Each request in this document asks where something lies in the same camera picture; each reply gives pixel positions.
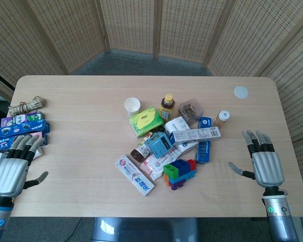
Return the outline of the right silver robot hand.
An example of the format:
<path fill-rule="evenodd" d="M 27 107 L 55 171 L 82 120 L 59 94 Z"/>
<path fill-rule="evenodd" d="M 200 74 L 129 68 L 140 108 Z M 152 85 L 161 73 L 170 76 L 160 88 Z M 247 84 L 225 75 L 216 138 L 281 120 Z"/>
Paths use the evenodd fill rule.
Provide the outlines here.
<path fill-rule="evenodd" d="M 238 175 L 253 179 L 263 188 L 278 187 L 284 183 L 284 174 L 278 153 L 275 152 L 272 140 L 267 134 L 257 130 L 243 131 L 253 171 L 246 171 L 238 168 L 234 163 L 229 162 L 229 167 Z"/>

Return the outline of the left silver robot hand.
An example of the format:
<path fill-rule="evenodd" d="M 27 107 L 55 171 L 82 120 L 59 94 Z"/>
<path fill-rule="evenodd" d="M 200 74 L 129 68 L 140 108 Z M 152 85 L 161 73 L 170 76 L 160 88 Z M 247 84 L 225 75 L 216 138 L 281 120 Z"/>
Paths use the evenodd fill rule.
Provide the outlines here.
<path fill-rule="evenodd" d="M 1 197 L 15 198 L 23 190 L 36 186 L 46 179 L 47 171 L 34 180 L 26 180 L 36 151 L 43 143 L 44 138 L 39 135 L 18 136 L 15 139 L 7 157 L 0 162 Z"/>

